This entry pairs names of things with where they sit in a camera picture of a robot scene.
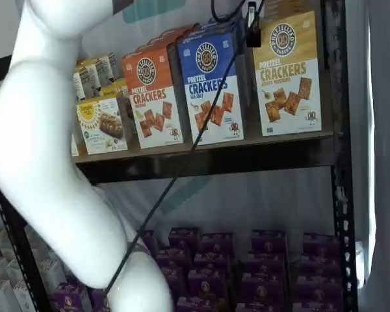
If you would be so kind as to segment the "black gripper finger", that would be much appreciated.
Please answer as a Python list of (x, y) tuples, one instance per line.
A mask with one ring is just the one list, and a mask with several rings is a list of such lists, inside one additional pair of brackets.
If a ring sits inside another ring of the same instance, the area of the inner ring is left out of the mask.
[(258, 5), (256, 1), (248, 1), (245, 17), (245, 36), (248, 47), (261, 46), (260, 14), (263, 9), (263, 2)]

